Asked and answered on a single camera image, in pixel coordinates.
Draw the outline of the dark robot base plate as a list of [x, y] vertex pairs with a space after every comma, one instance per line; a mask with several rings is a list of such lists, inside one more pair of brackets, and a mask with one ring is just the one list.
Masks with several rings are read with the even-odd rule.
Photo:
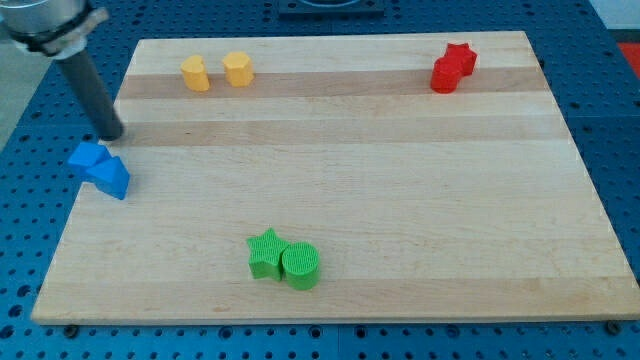
[[382, 15], [385, 0], [278, 0], [280, 18], [303, 16]]

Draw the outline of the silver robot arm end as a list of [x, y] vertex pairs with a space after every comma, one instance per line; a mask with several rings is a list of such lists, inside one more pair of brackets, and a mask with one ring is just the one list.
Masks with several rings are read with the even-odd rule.
[[62, 60], [83, 51], [87, 36], [109, 19], [88, 0], [1, 0], [2, 26], [16, 46]]

